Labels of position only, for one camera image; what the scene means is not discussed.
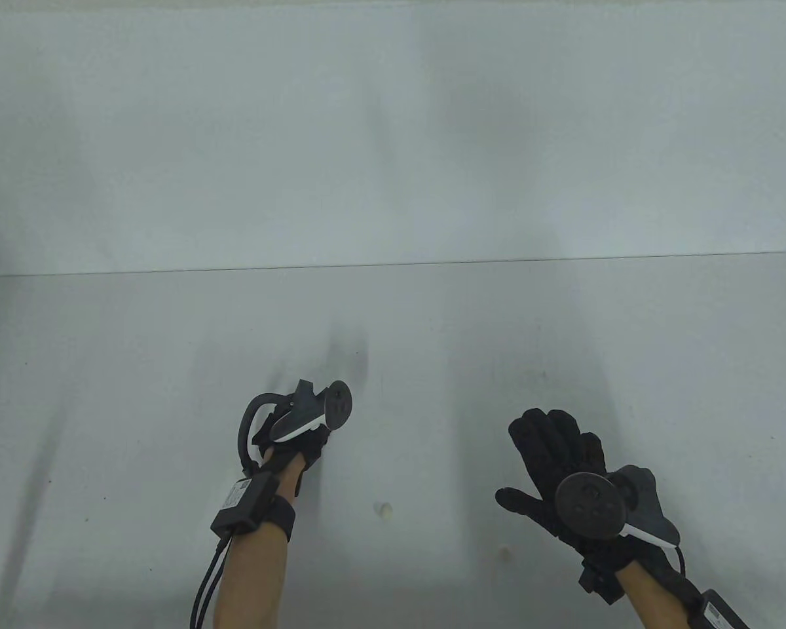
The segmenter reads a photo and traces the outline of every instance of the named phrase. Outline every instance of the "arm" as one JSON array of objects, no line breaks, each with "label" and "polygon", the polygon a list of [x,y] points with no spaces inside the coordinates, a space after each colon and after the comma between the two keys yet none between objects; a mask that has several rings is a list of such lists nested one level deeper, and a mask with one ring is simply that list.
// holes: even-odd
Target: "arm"
[{"label": "arm", "polygon": [[684,605],[662,588],[641,564],[633,561],[616,576],[646,629],[689,629]]},{"label": "arm", "polygon": [[[294,503],[294,488],[305,465],[298,453],[280,474],[276,493],[289,503]],[[276,524],[264,522],[254,533],[233,537],[227,553],[215,605],[215,629],[275,629],[288,555],[285,533]]]}]

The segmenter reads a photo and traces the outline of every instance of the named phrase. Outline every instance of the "black velcro strap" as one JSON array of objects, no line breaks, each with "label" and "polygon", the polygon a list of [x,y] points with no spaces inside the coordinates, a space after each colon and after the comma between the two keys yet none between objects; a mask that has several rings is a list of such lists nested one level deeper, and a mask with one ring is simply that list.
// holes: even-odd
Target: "black velcro strap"
[{"label": "black velcro strap", "polygon": [[288,500],[281,495],[275,495],[273,502],[268,507],[262,522],[272,522],[276,524],[286,534],[288,541],[291,541],[291,531],[294,530],[294,518],[296,518],[294,507]]}]

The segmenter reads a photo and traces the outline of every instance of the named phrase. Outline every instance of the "glove finger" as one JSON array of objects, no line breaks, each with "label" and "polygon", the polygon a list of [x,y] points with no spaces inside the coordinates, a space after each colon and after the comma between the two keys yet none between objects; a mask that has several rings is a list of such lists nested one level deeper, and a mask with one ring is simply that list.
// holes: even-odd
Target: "glove finger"
[{"label": "glove finger", "polygon": [[534,498],[532,495],[527,495],[524,491],[514,487],[498,489],[495,492],[495,501],[507,511],[527,516],[554,537],[558,536],[563,528],[563,524],[551,504]]},{"label": "glove finger", "polygon": [[521,453],[527,473],[534,479],[538,472],[548,469],[552,464],[548,447],[536,430],[536,420],[540,417],[545,417],[545,413],[540,408],[531,408],[510,423],[512,443]]},{"label": "glove finger", "polygon": [[576,419],[574,419],[573,415],[554,408],[554,410],[548,413],[548,417],[563,438],[569,450],[570,461],[574,463],[583,461],[585,449],[582,445],[582,438],[579,435],[579,426],[576,425]]},{"label": "glove finger", "polygon": [[583,459],[590,465],[594,473],[605,474],[605,453],[603,453],[603,443],[600,441],[600,437],[597,437],[593,432],[583,432],[581,437],[585,450]]},{"label": "glove finger", "polygon": [[534,424],[536,425],[536,431],[539,437],[542,439],[551,455],[553,463],[556,465],[564,465],[567,461],[570,461],[571,451],[569,447],[567,447],[564,437],[561,436],[561,432],[555,427],[555,423],[551,417],[547,415],[537,417],[536,420],[534,420]]}]

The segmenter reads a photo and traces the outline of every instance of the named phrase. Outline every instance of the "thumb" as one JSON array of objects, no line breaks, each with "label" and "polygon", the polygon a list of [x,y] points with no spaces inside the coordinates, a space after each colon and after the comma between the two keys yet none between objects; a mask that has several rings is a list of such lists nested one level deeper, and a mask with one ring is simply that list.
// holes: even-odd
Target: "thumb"
[{"label": "thumb", "polygon": [[549,503],[527,495],[514,487],[504,487],[495,492],[495,501],[507,511],[527,516],[551,535],[557,535],[559,518]]}]

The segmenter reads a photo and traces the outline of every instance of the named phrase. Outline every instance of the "black cable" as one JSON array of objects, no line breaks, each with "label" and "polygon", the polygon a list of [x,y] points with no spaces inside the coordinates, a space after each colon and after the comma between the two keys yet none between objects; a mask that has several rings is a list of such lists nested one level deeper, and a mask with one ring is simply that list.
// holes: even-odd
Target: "black cable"
[{"label": "black cable", "polygon": [[215,591],[216,586],[219,584],[221,575],[225,571],[226,561],[227,555],[225,555],[225,558],[222,559],[221,565],[219,566],[219,571],[215,573],[213,582],[210,584],[210,589],[207,590],[207,596],[204,597],[204,604],[201,605],[201,614],[198,614],[198,624],[195,625],[195,629],[201,629],[201,627],[204,626],[204,618],[207,616],[207,608],[210,607],[210,600],[213,598],[213,592]]},{"label": "black cable", "polygon": [[253,417],[256,415],[261,407],[265,404],[279,404],[286,400],[286,396],[277,393],[261,393],[255,398],[250,400],[250,404],[244,410],[244,415],[241,416],[241,424],[238,426],[238,438],[236,440],[236,448],[238,450],[238,460],[241,461],[241,469],[244,470],[244,475],[250,478],[253,472],[258,468],[250,454],[247,451],[247,444],[250,438],[250,427],[253,425]]},{"label": "black cable", "polygon": [[678,546],[675,547],[675,554],[678,555],[678,572],[681,573],[681,576],[686,578],[687,571],[686,571],[686,566],[684,565],[684,553],[681,552],[681,548],[680,547],[678,547]]},{"label": "black cable", "polygon": [[[219,540],[219,543],[215,548],[215,554],[213,555],[213,560],[210,562],[210,568],[207,568],[207,574],[204,575],[204,580],[201,581],[201,587],[198,588],[198,594],[195,595],[195,602],[193,602],[192,604],[192,613],[189,615],[189,629],[196,629],[197,627],[196,621],[198,619],[198,608],[201,606],[201,597],[204,595],[204,590],[207,587],[208,581],[210,581],[210,575],[213,574],[215,565],[219,563],[219,557],[221,557],[221,554],[223,553],[225,548],[227,548],[229,541],[231,541],[229,536],[222,537],[222,539]],[[223,571],[223,567],[225,567],[225,562],[222,561],[221,562],[222,571]],[[215,589],[214,586],[210,588],[210,596],[212,596],[214,589]]]}]

